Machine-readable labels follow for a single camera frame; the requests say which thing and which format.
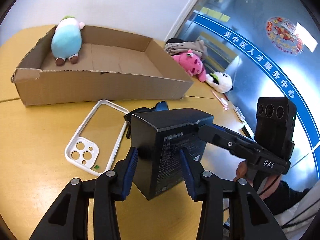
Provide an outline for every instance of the plush toy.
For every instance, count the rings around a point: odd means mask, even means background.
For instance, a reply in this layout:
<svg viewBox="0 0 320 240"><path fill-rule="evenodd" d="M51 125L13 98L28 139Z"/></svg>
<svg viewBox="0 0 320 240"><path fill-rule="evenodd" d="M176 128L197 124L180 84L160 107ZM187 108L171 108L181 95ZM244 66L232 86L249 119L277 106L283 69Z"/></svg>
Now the plush toy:
<svg viewBox="0 0 320 240"><path fill-rule="evenodd" d="M213 74L206 74L205 80L214 90L220 93L227 93L233 89L232 79L228 74L216 71Z"/></svg>
<svg viewBox="0 0 320 240"><path fill-rule="evenodd" d="M56 65L62 66L68 59L72 64L78 62L78 52L81 48L81 32L84 23L72 16L64 17L58 24L51 41L51 50L56 58Z"/></svg>
<svg viewBox="0 0 320 240"><path fill-rule="evenodd" d="M201 59L193 53L192 50L179 53L172 56L172 58L182 66L185 71L190 75L197 75L199 81L204 82L206 80L206 71Z"/></svg>

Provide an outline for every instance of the product box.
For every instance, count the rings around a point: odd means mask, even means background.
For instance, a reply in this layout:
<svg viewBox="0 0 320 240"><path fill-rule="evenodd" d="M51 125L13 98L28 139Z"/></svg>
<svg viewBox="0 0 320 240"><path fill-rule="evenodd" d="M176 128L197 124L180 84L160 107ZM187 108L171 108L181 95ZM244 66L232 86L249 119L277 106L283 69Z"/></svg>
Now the product box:
<svg viewBox="0 0 320 240"><path fill-rule="evenodd" d="M179 99L192 85L163 49L145 36L95 26L81 30L79 62L56 66L52 28L23 58L11 81L25 105L100 99Z"/></svg>
<svg viewBox="0 0 320 240"><path fill-rule="evenodd" d="M186 147L201 160L206 142L197 131L212 122L212 115L193 108L132 115L131 146L138 149L133 182L148 200L183 180L177 149Z"/></svg>

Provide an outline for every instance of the new year decoration sticker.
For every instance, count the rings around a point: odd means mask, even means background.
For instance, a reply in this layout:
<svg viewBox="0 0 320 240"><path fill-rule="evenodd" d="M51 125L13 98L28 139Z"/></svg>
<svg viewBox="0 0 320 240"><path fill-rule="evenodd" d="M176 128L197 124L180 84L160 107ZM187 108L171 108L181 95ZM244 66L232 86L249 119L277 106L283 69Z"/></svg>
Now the new year decoration sticker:
<svg viewBox="0 0 320 240"><path fill-rule="evenodd" d="M297 55L303 51L303 42L296 33L296 25L283 17L272 17L266 23L268 38L282 52Z"/></svg>

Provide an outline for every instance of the sticky note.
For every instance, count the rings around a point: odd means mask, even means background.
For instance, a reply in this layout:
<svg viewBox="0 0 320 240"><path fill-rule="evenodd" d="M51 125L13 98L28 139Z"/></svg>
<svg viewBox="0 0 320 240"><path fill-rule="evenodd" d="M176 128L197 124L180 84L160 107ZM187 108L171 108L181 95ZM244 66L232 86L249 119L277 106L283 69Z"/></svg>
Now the sticky note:
<svg viewBox="0 0 320 240"><path fill-rule="evenodd" d="M227 15L225 15L225 14L222 15L221 18L220 18L220 20L221 20L222 22L227 22L229 19L230 19L230 17L227 16Z"/></svg>
<svg viewBox="0 0 320 240"><path fill-rule="evenodd" d="M207 14L208 11L209 11L209 8L203 7L200 12L202 12L202 13L204 13L204 14Z"/></svg>
<svg viewBox="0 0 320 240"><path fill-rule="evenodd" d="M219 19L222 15L222 13L214 11L214 10L209 10L208 15L212 18Z"/></svg>

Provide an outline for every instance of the black camera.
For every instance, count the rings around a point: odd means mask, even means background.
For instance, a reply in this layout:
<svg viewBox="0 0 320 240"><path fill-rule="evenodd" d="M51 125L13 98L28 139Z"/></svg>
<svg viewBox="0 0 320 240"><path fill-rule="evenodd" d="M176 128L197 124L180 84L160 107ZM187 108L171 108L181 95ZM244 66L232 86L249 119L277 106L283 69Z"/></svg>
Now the black camera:
<svg viewBox="0 0 320 240"><path fill-rule="evenodd" d="M285 161L291 158L297 107L287 97L261 97L254 140Z"/></svg>

